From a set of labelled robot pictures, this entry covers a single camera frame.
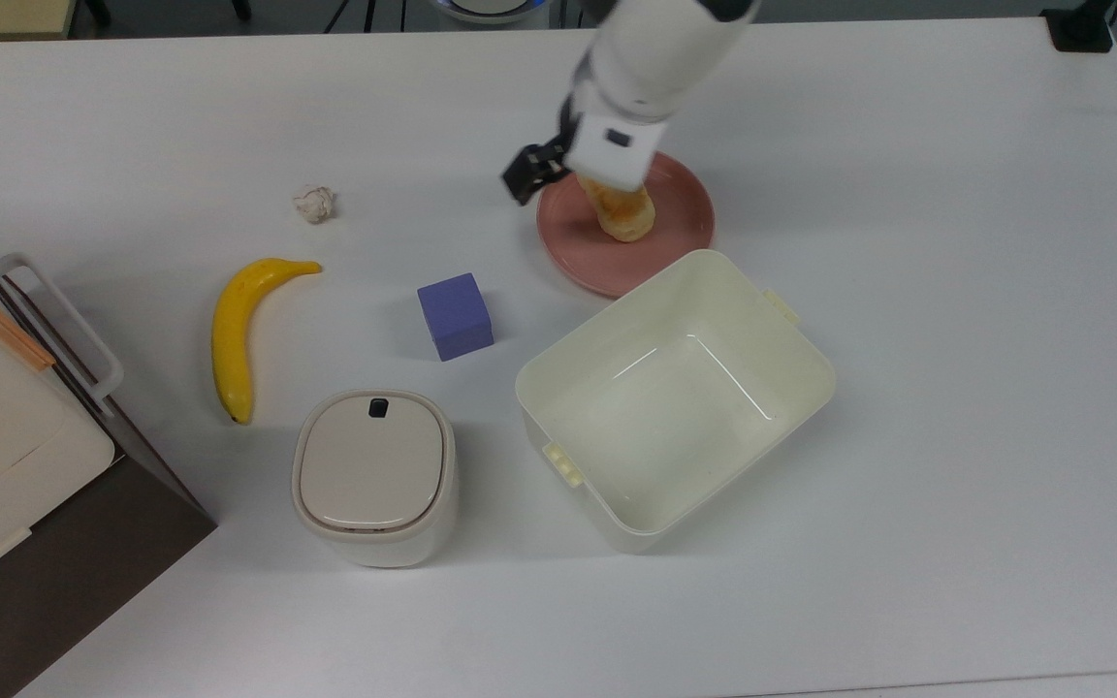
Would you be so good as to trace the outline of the black gripper silver flange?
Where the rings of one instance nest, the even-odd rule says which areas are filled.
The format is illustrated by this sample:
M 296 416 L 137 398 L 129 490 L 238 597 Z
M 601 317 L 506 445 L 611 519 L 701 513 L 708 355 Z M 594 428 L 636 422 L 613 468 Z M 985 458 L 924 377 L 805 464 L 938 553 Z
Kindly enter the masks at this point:
M 575 94 L 569 93 L 558 108 L 558 135 L 554 142 L 525 145 L 502 172 L 502 184 L 518 205 L 528 205 L 545 187 L 569 176 L 564 165 L 577 134 L 580 114 Z

